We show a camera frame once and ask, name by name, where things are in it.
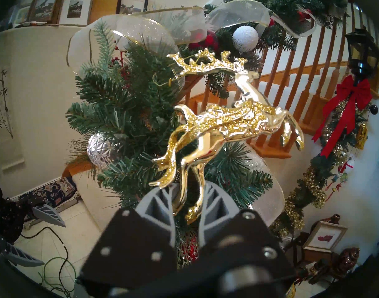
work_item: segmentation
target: brown vase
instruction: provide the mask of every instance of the brown vase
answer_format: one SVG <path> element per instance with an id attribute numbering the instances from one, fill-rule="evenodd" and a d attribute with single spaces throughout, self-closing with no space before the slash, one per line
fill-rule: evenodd
<path id="1" fill-rule="evenodd" d="M 330 218 L 320 219 L 319 221 L 338 224 L 338 222 L 340 221 L 340 218 L 341 218 L 341 216 L 339 214 L 335 213 Z M 314 230 L 314 228 L 316 227 L 316 225 L 318 224 L 319 221 L 312 224 L 310 233 L 312 233 L 312 231 Z"/>
<path id="2" fill-rule="evenodd" d="M 360 248 L 344 249 L 338 259 L 333 263 L 333 270 L 342 275 L 346 274 L 358 261 L 360 250 Z"/>

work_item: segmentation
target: black lantern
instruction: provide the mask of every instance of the black lantern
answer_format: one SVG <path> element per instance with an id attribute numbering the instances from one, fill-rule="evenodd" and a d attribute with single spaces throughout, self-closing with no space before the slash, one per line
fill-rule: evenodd
<path id="1" fill-rule="evenodd" d="M 366 29 L 355 29 L 346 34 L 349 48 L 348 66 L 351 68 L 355 81 L 370 77 L 379 63 L 379 49 Z"/>

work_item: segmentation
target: patterned rug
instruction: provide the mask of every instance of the patterned rug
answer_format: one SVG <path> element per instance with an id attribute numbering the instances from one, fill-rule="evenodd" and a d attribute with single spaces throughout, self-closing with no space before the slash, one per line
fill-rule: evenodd
<path id="1" fill-rule="evenodd" d="M 27 195 L 36 195 L 45 198 L 46 204 L 57 210 L 65 202 L 79 197 L 79 192 L 76 189 L 76 185 L 72 181 L 71 177 L 61 177 L 54 182 L 27 192 L 19 198 Z M 29 221 L 31 219 L 32 218 L 27 215 L 25 221 Z"/>

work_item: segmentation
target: gold reindeer figurine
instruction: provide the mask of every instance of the gold reindeer figurine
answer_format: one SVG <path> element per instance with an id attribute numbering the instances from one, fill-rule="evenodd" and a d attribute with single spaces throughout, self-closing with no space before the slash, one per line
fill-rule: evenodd
<path id="1" fill-rule="evenodd" d="M 204 167 L 213 159 L 226 142 L 241 141 L 257 137 L 260 134 L 272 134 L 284 124 L 281 144 L 288 143 L 293 126 L 296 133 L 296 145 L 299 150 L 304 147 L 304 136 L 296 120 L 287 111 L 280 107 L 274 108 L 267 98 L 255 89 L 251 82 L 259 77 L 257 72 L 247 71 L 243 65 L 247 62 L 244 58 L 235 59 L 232 63 L 228 60 L 229 51 L 221 53 L 221 61 L 214 57 L 208 49 L 200 50 L 196 57 L 207 58 L 208 64 L 197 64 L 192 59 L 189 65 L 180 57 L 180 53 L 169 54 L 168 57 L 184 70 L 181 75 L 207 74 L 221 70 L 234 72 L 235 83 L 243 92 L 242 98 L 235 102 L 234 108 L 224 108 L 212 104 L 199 115 L 195 115 L 190 108 L 179 104 L 174 108 L 181 111 L 187 123 L 180 125 L 172 132 L 169 138 L 166 154 L 153 161 L 158 165 L 158 171 L 166 170 L 161 179 L 150 182 L 150 186 L 158 186 L 161 189 L 172 183 L 177 170 L 176 152 L 181 150 L 195 139 L 198 139 L 197 149 L 181 159 L 181 183 L 180 195 L 173 200 L 174 215 L 181 210 L 187 199 L 188 169 L 191 168 L 199 184 L 199 198 L 195 206 L 188 209 L 185 220 L 188 224 L 195 221 L 201 214 L 204 195 Z"/>

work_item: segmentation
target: green cable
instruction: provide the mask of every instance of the green cable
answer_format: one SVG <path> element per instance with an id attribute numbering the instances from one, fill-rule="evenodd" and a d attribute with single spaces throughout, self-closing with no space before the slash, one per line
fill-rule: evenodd
<path id="1" fill-rule="evenodd" d="M 62 283 L 61 283 L 61 284 L 59 284 L 59 283 L 49 283 L 49 282 L 46 280 L 45 269 L 46 269 L 47 264 L 49 264 L 52 260 L 55 260 L 55 259 L 58 259 L 58 258 L 61 258 L 62 260 L 65 260 L 65 258 L 60 257 L 60 256 L 57 256 L 57 257 L 51 258 L 51 259 L 48 260 L 48 261 L 46 262 L 46 264 L 43 266 L 43 276 L 42 276 L 40 273 L 38 273 L 38 274 L 40 275 L 42 281 L 45 281 L 45 283 L 46 283 L 47 285 L 51 286 L 53 289 L 56 289 L 56 290 L 58 290 L 58 291 L 64 293 L 67 297 L 69 297 L 69 296 L 70 296 L 69 293 L 73 292 L 73 290 L 75 289 L 75 285 L 74 285 L 74 288 L 73 288 L 72 290 L 67 290 L 67 289 L 64 287 L 64 285 L 63 285 Z M 66 262 L 69 263 L 69 264 L 71 265 L 72 269 L 73 269 L 73 273 L 74 273 L 74 275 L 75 275 L 75 278 L 74 278 L 74 282 L 75 282 L 75 280 L 76 280 L 76 271 L 75 271 L 75 268 L 74 268 L 74 266 L 71 264 L 70 261 L 66 260 Z M 54 285 L 62 285 L 62 288 L 54 287 Z"/>

